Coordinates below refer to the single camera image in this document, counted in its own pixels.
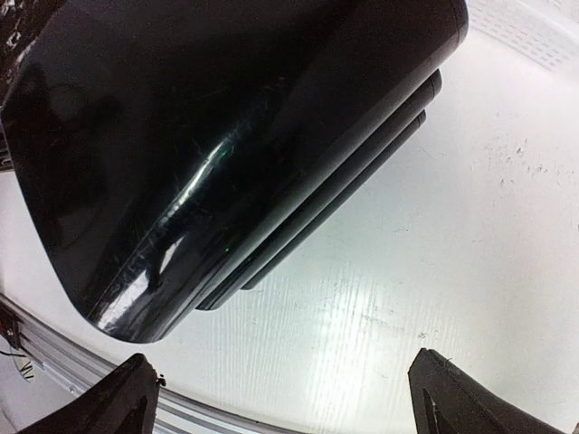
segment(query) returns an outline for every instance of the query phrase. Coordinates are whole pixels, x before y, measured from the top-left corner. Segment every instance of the perforated white panel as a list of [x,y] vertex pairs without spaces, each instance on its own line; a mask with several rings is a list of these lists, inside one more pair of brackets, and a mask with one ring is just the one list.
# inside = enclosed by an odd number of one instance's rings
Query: perforated white panel
[[469,0],[470,25],[551,71],[579,66],[579,1]]

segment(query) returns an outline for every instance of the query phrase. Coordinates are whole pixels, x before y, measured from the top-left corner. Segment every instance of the glossy black surface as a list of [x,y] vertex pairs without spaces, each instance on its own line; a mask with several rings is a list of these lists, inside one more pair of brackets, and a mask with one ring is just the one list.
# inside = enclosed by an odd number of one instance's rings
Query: glossy black surface
[[[267,276],[278,264],[286,259],[289,254],[294,251],[311,233],[313,233],[323,222],[325,222],[335,210],[337,210],[354,192],[360,188],[374,173],[380,168],[384,162],[390,158],[396,150],[410,138],[412,134],[424,123],[426,120],[426,113],[422,112],[411,124],[404,129],[400,135],[395,138],[386,149],[384,149],[373,161],[370,163],[354,181],[352,181],[342,192],[324,208],[307,226],[305,226],[295,237],[288,242],[283,249],[281,249],[269,262],[263,266],[247,283],[243,285],[243,289],[252,289],[260,283],[260,281]],[[226,298],[218,298],[215,304],[206,306],[216,308],[220,306]]]
[[118,339],[163,337],[466,26],[462,0],[71,0],[2,120],[73,305]]
[[220,306],[237,288],[245,285],[260,269],[270,269],[270,259],[301,232],[324,208],[328,207],[356,177],[372,164],[381,152],[419,115],[441,90],[441,74],[436,71],[404,104],[395,111],[360,147],[332,173],[296,211],[209,295],[198,308],[213,309]]

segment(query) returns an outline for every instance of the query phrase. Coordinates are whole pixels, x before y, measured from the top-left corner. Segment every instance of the white floor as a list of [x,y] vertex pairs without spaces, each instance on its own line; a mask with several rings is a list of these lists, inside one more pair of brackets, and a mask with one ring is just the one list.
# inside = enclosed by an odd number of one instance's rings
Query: white floor
[[[9,351],[2,338],[0,349]],[[43,371],[34,369],[33,375],[33,381],[27,382],[12,357],[0,356],[0,434],[24,429],[72,400],[72,395]]]
[[257,289],[164,341],[113,341],[66,298],[13,175],[0,283],[22,307],[172,389],[315,432],[415,432],[406,372],[431,347],[502,398],[579,420],[579,80],[471,32],[426,125]]

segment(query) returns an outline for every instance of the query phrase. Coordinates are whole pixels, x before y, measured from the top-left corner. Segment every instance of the scratch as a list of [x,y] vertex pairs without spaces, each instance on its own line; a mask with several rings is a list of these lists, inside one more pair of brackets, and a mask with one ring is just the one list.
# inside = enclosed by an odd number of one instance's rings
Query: scratch
[[427,156],[429,156],[432,160],[436,161],[436,158],[434,158],[433,156],[431,156],[426,150],[424,150],[424,148],[422,146],[418,147],[421,151],[423,151]]

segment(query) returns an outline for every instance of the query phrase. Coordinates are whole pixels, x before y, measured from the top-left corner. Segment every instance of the black plastic object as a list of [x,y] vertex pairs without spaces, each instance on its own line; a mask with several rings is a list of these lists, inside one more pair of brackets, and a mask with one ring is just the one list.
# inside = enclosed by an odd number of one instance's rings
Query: black plastic object
[[388,147],[378,155],[366,167],[360,175],[356,177],[326,208],[324,208],[306,227],[304,227],[288,244],[285,245],[270,261],[257,272],[245,285],[243,289],[254,288],[276,265],[288,257],[288,255],[300,245],[313,231],[315,231],[323,222],[337,210],[359,187],[372,176],[380,166],[390,158],[394,152],[410,138],[414,132],[426,119],[426,113],[423,111]]
[[[419,115],[421,110],[434,99],[440,89],[441,74],[436,71],[354,152],[354,154],[342,163],[342,165],[326,181],[324,181],[324,183],[318,187],[318,189],[316,189],[316,191],[311,194],[309,198],[306,199],[306,201],[304,201],[304,203],[300,205],[298,209],[294,211],[278,227],[278,229],[276,229],[242,263],[240,267],[231,273],[227,279],[210,296],[208,296],[201,305],[199,305],[198,308],[212,309],[220,306],[226,301],[227,295],[232,293],[232,289],[235,290],[241,286],[244,286],[245,288],[253,288],[263,275],[267,274],[274,265],[277,265],[277,263],[282,261],[282,257],[287,256],[293,248],[297,247],[300,241],[294,239],[294,237],[296,237],[296,235],[316,217],[316,214],[322,212],[322,210],[328,206],[330,206],[331,209],[332,201],[335,199],[337,200],[337,196],[341,194],[342,190],[347,186],[352,186],[352,188],[348,188],[349,193],[346,193],[347,197],[354,192],[357,187],[354,187],[351,183],[353,183],[358,175],[361,175],[368,165],[372,164],[372,161],[380,155],[383,149],[386,147],[390,148],[390,143],[398,136],[398,134],[401,134],[401,140],[405,141],[416,129],[418,129],[420,126],[420,119],[416,119],[412,122],[411,125],[407,127],[407,130],[403,132],[404,127]],[[399,147],[399,145],[399,143],[394,144],[393,149]],[[360,180],[357,185],[359,186],[362,184],[370,175],[371,173],[366,173],[364,180]],[[345,201],[347,197],[343,196],[342,202]],[[329,217],[331,213],[332,212],[325,212],[326,217],[324,217],[323,220]],[[316,226],[320,225],[322,222],[323,221],[320,219]],[[294,240],[291,243],[289,250],[284,250],[284,252],[280,254],[281,256],[276,256],[277,259],[272,259],[270,261],[270,259],[274,255],[277,255],[287,243],[292,241],[292,239]],[[252,275],[258,271],[258,276],[253,277],[252,282],[248,283],[248,280],[250,280]]]
[[153,342],[229,297],[226,279],[466,29],[463,0],[70,0],[2,121],[72,304]]
[[563,434],[423,348],[408,372],[417,434]]
[[150,434],[162,385],[147,358],[134,354],[80,398],[17,434]]

